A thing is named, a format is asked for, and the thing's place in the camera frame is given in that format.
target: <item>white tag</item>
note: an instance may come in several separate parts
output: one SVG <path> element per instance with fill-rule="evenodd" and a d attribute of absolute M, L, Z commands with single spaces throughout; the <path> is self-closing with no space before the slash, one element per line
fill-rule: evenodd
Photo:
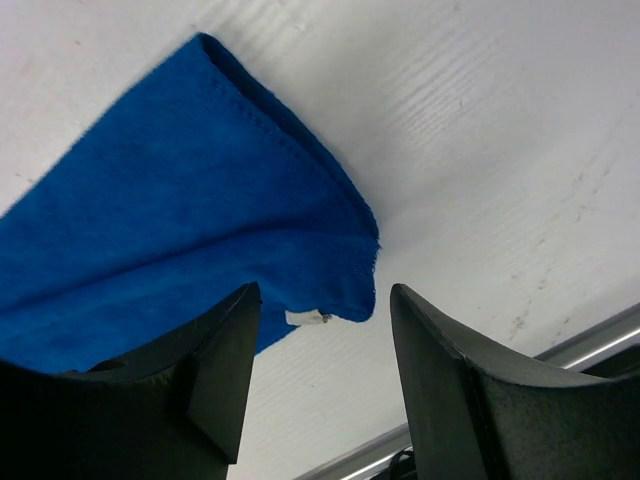
<path fill-rule="evenodd" d="M 287 323 L 295 327 L 301 327 L 303 325 L 320 325 L 327 323 L 331 315 L 322 315 L 318 310 L 311 310 L 310 312 L 293 313 L 285 312 Z"/>

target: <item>towel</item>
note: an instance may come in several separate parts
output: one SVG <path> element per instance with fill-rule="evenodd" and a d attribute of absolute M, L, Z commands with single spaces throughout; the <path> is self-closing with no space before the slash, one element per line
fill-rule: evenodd
<path fill-rule="evenodd" d="M 261 351 L 286 311 L 368 319 L 377 252 L 336 159 L 198 34 L 0 219 L 0 357 L 84 371 L 253 281 Z"/>

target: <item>blue cloth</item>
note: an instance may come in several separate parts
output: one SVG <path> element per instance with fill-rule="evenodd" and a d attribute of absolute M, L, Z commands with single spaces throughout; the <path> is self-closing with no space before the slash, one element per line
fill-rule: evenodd
<path fill-rule="evenodd" d="M 0 357 L 83 371 L 252 281 L 262 350 L 285 310 L 369 318 L 377 252 L 335 158 L 199 34 L 0 220 Z"/>

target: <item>white tabletop surface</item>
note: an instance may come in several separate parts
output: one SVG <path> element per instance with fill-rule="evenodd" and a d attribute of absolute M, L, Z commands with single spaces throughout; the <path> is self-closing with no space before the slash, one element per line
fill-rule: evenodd
<path fill-rule="evenodd" d="M 0 211 L 195 31 L 220 38 L 382 235 L 370 322 L 256 359 L 229 478 L 293 478 L 405 420 L 394 282 L 527 354 L 640 300 L 638 18 L 635 0 L 0 0 Z"/>

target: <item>blue towel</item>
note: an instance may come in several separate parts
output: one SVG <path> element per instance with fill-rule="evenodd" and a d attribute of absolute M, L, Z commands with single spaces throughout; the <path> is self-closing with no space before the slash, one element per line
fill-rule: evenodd
<path fill-rule="evenodd" d="M 335 158 L 199 34 L 0 219 L 0 357 L 83 371 L 253 281 L 262 350 L 285 310 L 369 318 L 377 252 Z"/>

